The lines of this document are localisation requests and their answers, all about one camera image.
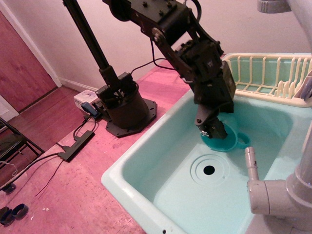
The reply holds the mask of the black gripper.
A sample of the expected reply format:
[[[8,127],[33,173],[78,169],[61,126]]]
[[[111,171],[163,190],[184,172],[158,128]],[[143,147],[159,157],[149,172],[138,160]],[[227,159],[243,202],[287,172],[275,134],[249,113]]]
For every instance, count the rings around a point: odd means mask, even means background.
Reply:
[[[198,104],[195,125],[210,139],[225,139],[228,134],[224,124],[217,118],[220,112],[234,112],[236,85],[226,62],[220,56],[219,43],[189,40],[181,44],[179,57],[191,68],[182,80],[194,93]]]

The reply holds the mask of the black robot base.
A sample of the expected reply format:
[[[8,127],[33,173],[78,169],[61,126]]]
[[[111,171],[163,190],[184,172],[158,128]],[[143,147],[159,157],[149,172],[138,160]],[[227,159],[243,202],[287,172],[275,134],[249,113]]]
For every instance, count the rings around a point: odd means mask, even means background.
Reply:
[[[121,138],[140,133],[156,118],[155,101],[145,99],[130,73],[118,77],[119,83],[105,85],[96,91],[107,119],[106,130]]]

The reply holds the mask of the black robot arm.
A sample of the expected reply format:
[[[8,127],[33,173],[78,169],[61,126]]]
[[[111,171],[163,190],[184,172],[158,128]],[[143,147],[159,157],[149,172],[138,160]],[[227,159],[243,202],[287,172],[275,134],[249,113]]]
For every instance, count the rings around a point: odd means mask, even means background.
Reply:
[[[108,0],[112,15],[140,27],[194,93],[198,106],[195,124],[209,138],[224,139],[228,132],[221,113],[234,112],[236,85],[228,64],[221,60],[219,41],[199,24],[199,16],[175,0]],[[108,63],[79,4],[64,1],[91,51],[105,86],[96,94],[103,104],[106,129],[117,137],[141,132],[155,117],[156,104],[141,97],[132,75],[117,75]]]

